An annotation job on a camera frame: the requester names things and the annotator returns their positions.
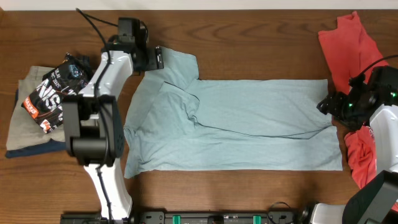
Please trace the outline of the light blue t-shirt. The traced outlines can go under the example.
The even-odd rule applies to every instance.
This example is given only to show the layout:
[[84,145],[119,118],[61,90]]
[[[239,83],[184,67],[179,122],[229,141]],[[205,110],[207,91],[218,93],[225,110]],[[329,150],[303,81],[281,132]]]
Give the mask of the light blue t-shirt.
[[165,48],[127,112],[124,175],[151,170],[341,170],[326,80],[202,80],[194,55]]

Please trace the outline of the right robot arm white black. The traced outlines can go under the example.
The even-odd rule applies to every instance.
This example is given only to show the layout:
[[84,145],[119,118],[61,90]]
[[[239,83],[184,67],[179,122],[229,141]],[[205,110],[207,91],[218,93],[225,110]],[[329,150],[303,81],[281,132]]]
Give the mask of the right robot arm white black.
[[370,127],[376,176],[344,205],[315,204],[308,222],[397,223],[397,212],[392,209],[397,202],[397,69],[375,67],[368,80],[362,73],[349,85],[348,94],[329,94],[317,109],[349,128]]

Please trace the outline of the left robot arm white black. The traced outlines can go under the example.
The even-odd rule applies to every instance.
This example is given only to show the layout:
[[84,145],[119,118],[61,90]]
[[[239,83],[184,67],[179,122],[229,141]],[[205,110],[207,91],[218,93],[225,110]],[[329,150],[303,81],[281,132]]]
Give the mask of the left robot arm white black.
[[63,130],[70,156],[90,175],[99,214],[64,214],[61,223],[133,223],[132,198],[124,183],[123,124],[117,100],[134,72],[164,67],[160,47],[148,47],[149,31],[136,18],[121,17],[118,33],[104,40],[101,63],[87,86],[63,99]]

